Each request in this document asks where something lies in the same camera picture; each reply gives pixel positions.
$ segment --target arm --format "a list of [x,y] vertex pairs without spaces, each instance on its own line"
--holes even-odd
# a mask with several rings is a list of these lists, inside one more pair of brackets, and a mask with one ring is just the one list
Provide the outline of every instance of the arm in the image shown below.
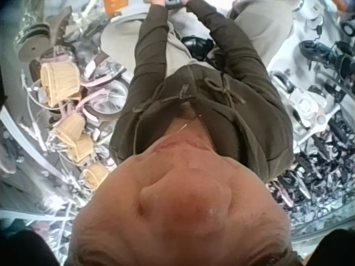
[[143,21],[135,47],[136,67],[130,83],[125,110],[130,111],[137,104],[149,99],[166,72],[166,42],[168,39],[168,10],[152,4]]
[[190,0],[186,7],[211,30],[210,35],[224,53],[234,78],[261,94],[271,104],[281,103],[260,56],[243,30],[205,1]]

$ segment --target metal frame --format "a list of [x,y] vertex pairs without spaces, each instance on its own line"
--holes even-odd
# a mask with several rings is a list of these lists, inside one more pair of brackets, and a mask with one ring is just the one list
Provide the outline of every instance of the metal frame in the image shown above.
[[16,123],[13,121],[10,113],[3,106],[0,112],[0,120],[4,123],[4,126],[13,136],[13,138],[19,143],[19,145],[33,158],[35,159],[43,168],[45,168],[51,174],[59,177],[61,180],[65,180],[65,176],[57,170],[53,165],[51,165],[43,156],[40,154],[37,149],[27,140],[23,135],[21,130],[18,128]]
[[49,216],[45,214],[35,214],[19,211],[11,211],[8,209],[0,209],[1,219],[24,219],[35,221],[71,221],[75,219],[75,216]]

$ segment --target beige pants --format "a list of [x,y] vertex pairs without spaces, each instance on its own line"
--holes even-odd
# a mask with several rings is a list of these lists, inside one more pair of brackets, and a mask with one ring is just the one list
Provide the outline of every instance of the beige pants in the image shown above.
[[[235,22],[249,36],[264,64],[268,65],[291,32],[293,25],[291,7],[283,0],[247,1],[249,5],[243,7]],[[110,23],[104,29],[101,37],[102,50],[132,73],[135,68],[134,48],[138,41],[142,20],[147,12],[147,5],[129,7],[129,11],[123,14],[122,18]],[[188,16],[198,21],[192,13]],[[166,46],[166,75],[171,75],[187,64],[197,63],[211,67],[207,63],[198,62],[192,58],[188,49],[175,36],[173,25],[170,22],[168,24],[170,32]]]

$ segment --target dark hoodie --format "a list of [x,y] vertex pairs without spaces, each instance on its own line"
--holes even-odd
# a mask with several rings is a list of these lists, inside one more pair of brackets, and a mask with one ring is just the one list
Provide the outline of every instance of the dark hoodie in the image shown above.
[[180,105],[189,102],[217,153],[268,182],[293,159],[292,124],[280,96],[239,26],[202,0],[189,1],[187,8],[211,30],[229,74],[190,64],[165,78],[168,10],[152,5],[140,28],[134,78],[111,138],[111,155],[119,163],[142,153],[163,136]]

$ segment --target person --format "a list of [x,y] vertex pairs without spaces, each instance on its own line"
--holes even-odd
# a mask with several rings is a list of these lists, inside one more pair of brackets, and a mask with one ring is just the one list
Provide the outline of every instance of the person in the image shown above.
[[[247,34],[265,66],[268,66],[281,45],[293,32],[292,10],[297,1],[238,0],[234,1],[232,9],[226,14]],[[148,8],[144,4],[128,6],[122,11],[122,16],[106,26],[102,33],[102,51],[124,65],[130,72],[135,68],[134,48]],[[197,63],[211,67],[206,62],[198,62],[193,58],[187,47],[178,39],[178,35],[210,38],[209,29],[199,22],[195,14],[186,12],[186,8],[170,10],[168,26],[165,53],[166,76],[176,72],[183,65]],[[208,54],[209,61],[217,60],[217,64],[221,64],[221,57],[218,47]]]
[[260,56],[233,21],[190,0],[230,75],[195,63],[166,77],[164,5],[153,0],[141,24],[110,142],[118,167],[75,219],[67,265],[298,265],[265,186],[293,160],[293,129]]

